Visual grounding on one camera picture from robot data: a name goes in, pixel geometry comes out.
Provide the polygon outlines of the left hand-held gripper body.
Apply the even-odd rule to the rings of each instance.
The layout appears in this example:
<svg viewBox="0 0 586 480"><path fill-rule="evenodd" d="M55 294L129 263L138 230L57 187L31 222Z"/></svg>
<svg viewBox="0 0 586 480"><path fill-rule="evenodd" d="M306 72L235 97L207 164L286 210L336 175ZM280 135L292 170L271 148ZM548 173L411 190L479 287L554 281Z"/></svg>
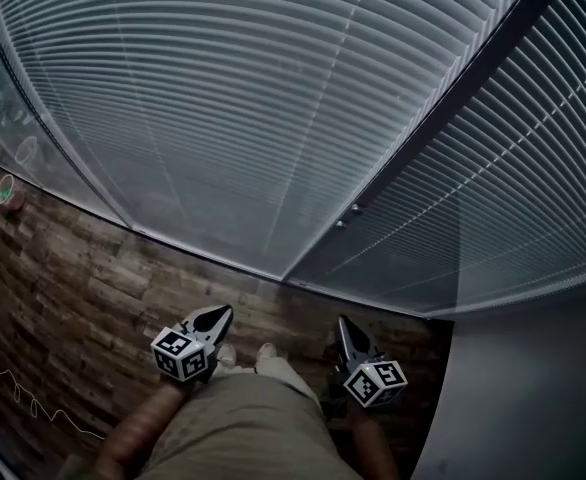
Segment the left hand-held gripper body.
<svg viewBox="0 0 586 480"><path fill-rule="evenodd" d="M157 369L180 383L207 383L216 367L218 332L197 330L190 322L165 327L152 341Z"/></svg>

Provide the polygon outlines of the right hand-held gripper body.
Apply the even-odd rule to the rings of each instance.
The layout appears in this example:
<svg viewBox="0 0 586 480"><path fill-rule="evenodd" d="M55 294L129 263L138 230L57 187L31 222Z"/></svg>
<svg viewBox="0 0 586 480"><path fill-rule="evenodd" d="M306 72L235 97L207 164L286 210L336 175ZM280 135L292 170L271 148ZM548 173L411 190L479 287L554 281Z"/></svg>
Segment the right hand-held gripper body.
<svg viewBox="0 0 586 480"><path fill-rule="evenodd" d="M392 402L408 385L395 360L364 362L344 383L347 393L364 409Z"/></svg>

